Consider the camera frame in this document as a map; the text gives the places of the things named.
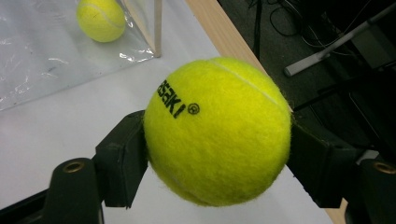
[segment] yellow tennis ball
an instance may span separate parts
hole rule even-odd
[[[114,41],[125,30],[123,10],[115,0],[81,0],[76,15],[84,34],[98,42]]]
[[[144,116],[152,168],[203,206],[244,203],[268,189],[288,160],[290,127],[289,105],[272,79],[222,57],[178,68]]]

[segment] black cable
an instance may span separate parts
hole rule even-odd
[[[274,21],[273,21],[273,16],[274,13],[278,12],[280,9],[284,9],[287,13],[289,13],[294,21],[294,25],[296,26],[296,32],[291,33],[291,34],[286,34],[281,32],[278,28],[276,28]],[[303,24],[301,23],[300,20],[298,20],[298,15],[293,11],[293,9],[289,8],[289,7],[284,7],[283,5],[281,5],[281,7],[277,7],[276,9],[274,9],[271,14],[270,14],[270,23],[272,25],[272,27],[280,34],[283,36],[294,36],[294,35],[298,35],[302,32],[303,29]]]
[[[254,43],[253,53],[258,60],[260,60],[260,39],[262,27],[262,0],[258,0],[256,6],[256,20],[254,23]]]

